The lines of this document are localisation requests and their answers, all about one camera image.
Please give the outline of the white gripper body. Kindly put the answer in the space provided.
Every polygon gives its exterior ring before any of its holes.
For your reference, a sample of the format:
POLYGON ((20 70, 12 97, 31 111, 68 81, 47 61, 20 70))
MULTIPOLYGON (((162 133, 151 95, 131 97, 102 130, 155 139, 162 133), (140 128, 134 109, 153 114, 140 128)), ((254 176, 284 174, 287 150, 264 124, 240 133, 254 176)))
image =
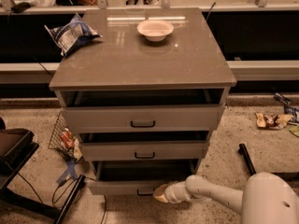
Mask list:
POLYGON ((164 195, 170 203, 187 202, 191 198, 184 181, 169 183, 166 186, 164 195))

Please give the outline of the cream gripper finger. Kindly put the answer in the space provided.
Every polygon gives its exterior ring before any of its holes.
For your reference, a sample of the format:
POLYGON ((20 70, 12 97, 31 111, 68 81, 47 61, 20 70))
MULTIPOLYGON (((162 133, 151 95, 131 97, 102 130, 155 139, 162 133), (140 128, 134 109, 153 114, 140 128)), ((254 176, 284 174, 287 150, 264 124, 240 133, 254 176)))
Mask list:
POLYGON ((153 191, 153 197, 161 203, 168 203, 169 200, 166 198, 165 193, 164 193, 166 188, 167 188, 167 185, 162 184, 155 191, 153 191))

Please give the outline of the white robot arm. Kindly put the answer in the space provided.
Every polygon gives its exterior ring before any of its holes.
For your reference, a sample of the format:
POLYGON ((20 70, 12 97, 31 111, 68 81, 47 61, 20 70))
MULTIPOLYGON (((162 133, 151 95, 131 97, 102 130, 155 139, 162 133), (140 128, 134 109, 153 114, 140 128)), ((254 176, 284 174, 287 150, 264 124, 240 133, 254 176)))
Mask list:
POLYGON ((153 192, 162 203, 216 201, 241 216, 241 224, 299 224, 299 197, 280 176, 252 175, 243 190, 213 184, 200 175, 162 184, 153 192))

